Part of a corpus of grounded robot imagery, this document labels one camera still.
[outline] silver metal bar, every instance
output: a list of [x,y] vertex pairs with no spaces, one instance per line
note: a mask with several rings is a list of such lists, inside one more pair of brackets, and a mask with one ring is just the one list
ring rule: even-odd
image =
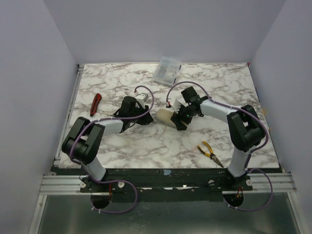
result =
[[29,234],[38,233],[46,200],[47,200],[46,195],[38,196],[35,211],[33,214],[33,219],[31,221],[31,225],[30,225],[29,232],[28,232]]
[[288,193],[288,198],[292,207],[292,212],[295,218],[295,221],[298,225],[298,229],[301,234],[309,234],[310,230],[307,225],[306,218],[303,215],[303,210],[299,204],[296,193]]
[[[271,173],[267,174],[273,185],[274,193],[295,192],[296,186],[292,174],[289,173]],[[244,191],[246,194],[251,193],[269,193],[270,184],[263,174],[249,174],[252,184],[252,191]],[[78,175],[46,175],[42,179],[39,194],[40,195],[90,195],[90,193],[81,193]],[[223,191],[223,194],[234,194],[237,191]],[[108,195],[108,193],[96,193],[93,195]]]
[[[56,152],[55,158],[58,158],[59,155],[60,155],[60,149],[61,149],[63,140],[65,138],[65,134],[66,134],[67,129],[68,129],[69,121],[70,121],[70,118],[72,116],[73,107],[74,107],[74,104],[75,104],[75,101],[76,101],[76,96],[77,96],[77,93],[78,93],[78,88],[79,88],[80,80],[81,80],[81,77],[82,77],[83,68],[84,68],[84,64],[80,64],[79,67],[78,67],[76,81],[75,81],[75,85],[74,85],[74,90],[73,90],[72,96],[70,98],[70,104],[69,104],[69,107],[67,109],[66,119],[65,119],[65,122],[64,122],[64,125],[63,125],[61,137],[60,137],[59,142],[58,142],[58,148],[57,148],[57,152]],[[58,159],[55,160],[54,166],[58,166],[59,165],[59,161],[60,161],[60,157],[59,157],[59,160]]]

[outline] red object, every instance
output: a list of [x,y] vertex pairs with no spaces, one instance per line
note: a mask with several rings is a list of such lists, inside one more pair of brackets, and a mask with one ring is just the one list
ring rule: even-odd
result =
[[102,99],[101,94],[96,94],[96,96],[94,97],[91,110],[90,110],[91,117],[94,116],[94,114],[97,112],[98,104],[99,104],[99,101],[101,101],[101,99]]

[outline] pliers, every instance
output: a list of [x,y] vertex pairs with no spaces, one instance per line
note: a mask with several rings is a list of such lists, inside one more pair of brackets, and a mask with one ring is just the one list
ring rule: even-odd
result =
[[199,151],[200,151],[203,155],[209,157],[209,158],[212,159],[214,162],[216,162],[220,167],[224,168],[223,165],[222,165],[222,163],[220,162],[220,160],[219,160],[219,159],[216,157],[216,155],[214,154],[214,151],[212,150],[212,148],[210,147],[210,145],[209,145],[207,142],[205,142],[205,141],[203,141],[203,144],[206,145],[206,146],[208,147],[210,154],[209,154],[209,153],[206,153],[205,151],[203,151],[203,150],[201,149],[201,147],[200,147],[199,145],[197,145],[197,148],[199,149]]

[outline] marble pattern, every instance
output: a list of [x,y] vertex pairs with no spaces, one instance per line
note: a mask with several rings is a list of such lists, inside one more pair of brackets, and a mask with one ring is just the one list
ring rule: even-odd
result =
[[[126,95],[133,96],[137,85],[146,85],[155,95],[151,111],[154,122],[148,126],[135,125],[121,134],[105,136],[98,151],[98,158],[106,168],[218,168],[202,155],[197,145],[203,140],[213,148],[225,167],[231,161],[232,145],[228,125],[212,117],[194,117],[186,131],[165,126],[156,119],[156,112],[165,108],[168,87],[153,83],[156,63],[86,64],[79,85],[69,127],[79,116],[91,120],[112,115]],[[236,64],[183,64],[177,82],[191,80],[201,84],[208,93],[221,102],[255,107],[265,122],[249,69],[245,63]],[[180,92],[188,84],[177,86],[170,98],[184,103]],[[194,86],[200,96],[203,92]],[[90,117],[90,107],[96,93],[102,95],[97,113]],[[60,168],[76,168],[68,156],[61,152]],[[278,167],[277,157],[269,143],[253,153],[249,167]]]

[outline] gray backdrop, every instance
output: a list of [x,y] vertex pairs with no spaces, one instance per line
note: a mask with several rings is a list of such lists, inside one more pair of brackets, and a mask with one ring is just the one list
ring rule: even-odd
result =
[[0,7],[0,233],[28,232],[77,66],[42,0]]
[[287,0],[251,74],[280,162],[292,172],[312,230],[312,1]]
[[285,0],[44,0],[78,63],[249,62]]

